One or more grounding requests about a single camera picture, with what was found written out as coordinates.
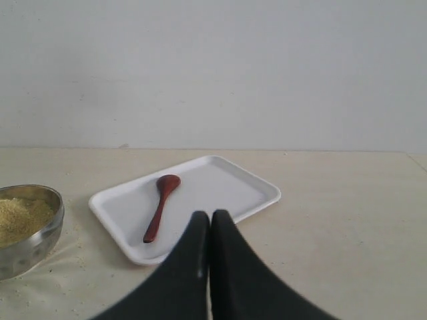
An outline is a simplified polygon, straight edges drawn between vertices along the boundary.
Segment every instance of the bowl rim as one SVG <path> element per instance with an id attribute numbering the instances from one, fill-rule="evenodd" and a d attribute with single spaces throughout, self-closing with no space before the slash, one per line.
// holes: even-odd
<path id="1" fill-rule="evenodd" d="M 43 228 L 41 228 L 40 230 L 33 233 L 32 235 L 30 235 L 27 238 L 19 240 L 18 242 L 12 243 L 11 245 L 8 245 L 6 247 L 0 248 L 0 253 L 2 251 L 18 248 L 19 246 L 21 246 L 22 244 L 24 244 L 28 241 L 31 242 L 31 240 L 36 240 L 37 238 L 40 237 L 40 235 L 48 232 L 50 229 L 53 229 L 53 228 L 56 229 L 56 227 L 57 227 L 56 225 L 60 224 L 60 222 L 63 221 L 63 218 L 64 218 L 65 210 L 64 210 L 64 204 L 63 204 L 62 196 L 57 190 L 55 190 L 52 187 L 48 187 L 46 185 L 38 185 L 38 184 L 10 185 L 8 187 L 0 188 L 0 192 L 2 192 L 3 190 L 6 190 L 6 189 L 18 189 L 21 187 L 37 187 L 37 188 L 45 189 L 45 190 L 48 190 L 48 191 L 54 193 L 59 199 L 59 208 L 55 212 L 52 220 L 48 224 L 46 224 Z"/>

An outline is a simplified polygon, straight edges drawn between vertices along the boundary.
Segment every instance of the plastic tray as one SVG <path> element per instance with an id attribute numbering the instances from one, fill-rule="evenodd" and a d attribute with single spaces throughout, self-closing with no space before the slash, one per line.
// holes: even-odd
<path id="1" fill-rule="evenodd" d="M 156 239 L 144 243 L 159 201 L 155 182 L 167 174 L 178 175 L 181 185 L 166 201 Z M 216 209 L 227 209 L 237 223 L 280 197 L 276 186 L 211 155 L 96 193 L 89 206 L 131 261 L 155 265 L 173 249 L 194 211 L 205 211 L 210 217 Z"/>

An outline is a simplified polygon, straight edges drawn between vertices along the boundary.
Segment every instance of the metal bowl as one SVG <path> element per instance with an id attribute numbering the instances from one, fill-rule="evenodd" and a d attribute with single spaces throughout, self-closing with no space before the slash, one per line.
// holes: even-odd
<path id="1" fill-rule="evenodd" d="M 61 234 L 64 206 L 61 195 L 42 185 L 15 185 L 0 189 L 0 199 L 44 200 L 55 212 L 51 222 L 32 236 L 0 249 L 0 281 L 16 277 L 46 258 Z"/>

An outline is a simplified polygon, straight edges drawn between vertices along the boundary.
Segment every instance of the table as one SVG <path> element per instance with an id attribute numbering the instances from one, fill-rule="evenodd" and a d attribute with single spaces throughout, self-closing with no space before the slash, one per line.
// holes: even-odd
<path id="1" fill-rule="evenodd" d="M 238 228 L 295 290 L 343 320 L 425 318 L 425 155 L 2 148 L 0 187 L 55 188 L 65 220 L 46 260 L 0 283 L 0 319 L 87 319 L 138 286 L 155 267 L 126 259 L 89 210 L 89 198 L 209 154 L 282 190 L 279 203 Z"/>

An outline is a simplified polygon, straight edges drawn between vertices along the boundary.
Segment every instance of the yellow powder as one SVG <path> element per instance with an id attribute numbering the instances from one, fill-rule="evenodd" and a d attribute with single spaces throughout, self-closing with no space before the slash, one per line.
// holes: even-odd
<path id="1" fill-rule="evenodd" d="M 43 200 L 0 199 L 0 248 L 32 236 L 53 216 Z"/>

